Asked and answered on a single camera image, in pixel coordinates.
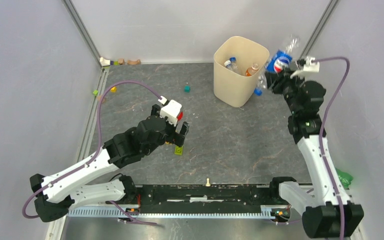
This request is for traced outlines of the crushed Pepsi bottle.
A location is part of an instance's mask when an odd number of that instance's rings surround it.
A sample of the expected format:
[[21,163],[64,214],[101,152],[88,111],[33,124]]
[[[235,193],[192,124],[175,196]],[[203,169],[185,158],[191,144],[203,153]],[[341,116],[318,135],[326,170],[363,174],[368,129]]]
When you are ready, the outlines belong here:
[[301,38],[296,34],[287,36],[278,50],[273,54],[270,60],[264,65],[258,76],[258,82],[254,89],[254,94],[261,96],[263,91],[269,87],[268,78],[266,73],[277,74],[280,73],[285,67],[288,67],[297,54],[300,46]]

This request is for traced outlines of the green plastic bottle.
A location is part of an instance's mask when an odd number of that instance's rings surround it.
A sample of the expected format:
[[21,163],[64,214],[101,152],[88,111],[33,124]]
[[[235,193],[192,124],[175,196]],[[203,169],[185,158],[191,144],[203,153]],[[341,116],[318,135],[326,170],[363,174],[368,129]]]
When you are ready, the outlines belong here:
[[338,168],[336,168],[335,170],[336,170],[336,173],[337,173],[337,176],[338,176],[338,179],[339,179],[341,185],[345,189],[348,189],[349,186],[352,184],[354,177],[351,174],[344,172]]

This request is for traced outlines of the clear long plastic bottle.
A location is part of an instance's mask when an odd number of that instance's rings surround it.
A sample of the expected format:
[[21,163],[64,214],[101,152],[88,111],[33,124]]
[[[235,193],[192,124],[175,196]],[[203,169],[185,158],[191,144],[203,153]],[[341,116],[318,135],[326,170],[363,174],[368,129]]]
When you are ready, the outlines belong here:
[[235,57],[230,57],[229,60],[230,60],[230,64],[231,64],[231,70],[232,70],[233,72],[235,72],[235,73],[241,75],[242,72],[241,72],[241,70],[240,70],[240,68],[239,68],[239,66],[238,66],[238,64],[237,64],[237,60],[236,60],[236,58],[235,58]]

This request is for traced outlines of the clear bottle purple label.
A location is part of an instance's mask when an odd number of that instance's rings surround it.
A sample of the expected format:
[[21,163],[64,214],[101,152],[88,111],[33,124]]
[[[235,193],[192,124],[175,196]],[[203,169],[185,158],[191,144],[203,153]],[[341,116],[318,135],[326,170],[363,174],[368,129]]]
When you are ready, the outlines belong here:
[[232,64],[232,62],[230,61],[230,60],[226,60],[225,62],[224,62],[224,66],[228,69],[228,70],[230,70],[230,71],[234,71],[234,69],[233,69],[233,64]]

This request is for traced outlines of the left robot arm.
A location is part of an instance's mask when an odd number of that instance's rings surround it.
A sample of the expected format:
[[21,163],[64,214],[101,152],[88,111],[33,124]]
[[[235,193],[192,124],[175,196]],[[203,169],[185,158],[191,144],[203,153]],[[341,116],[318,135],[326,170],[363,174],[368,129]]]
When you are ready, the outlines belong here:
[[50,176],[35,174],[29,178],[34,194],[34,207],[44,223],[58,220],[78,207],[99,201],[133,203],[137,190],[128,176],[109,183],[89,183],[105,174],[140,161],[165,143],[182,147],[189,131],[184,122],[182,105],[175,100],[153,105],[151,115],[123,133],[106,141],[92,155]]

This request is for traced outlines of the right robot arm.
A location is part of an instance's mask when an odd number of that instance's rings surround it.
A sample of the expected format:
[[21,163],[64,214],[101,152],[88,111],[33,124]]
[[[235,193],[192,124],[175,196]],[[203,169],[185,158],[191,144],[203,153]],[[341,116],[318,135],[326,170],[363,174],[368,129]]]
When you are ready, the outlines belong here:
[[269,199],[275,204],[287,201],[300,214],[304,232],[311,239],[351,237],[364,210],[351,201],[330,156],[319,115],[326,89],[287,69],[265,76],[267,88],[282,95],[291,111],[288,130],[304,157],[313,185],[313,194],[309,194],[291,177],[275,177],[270,183]]

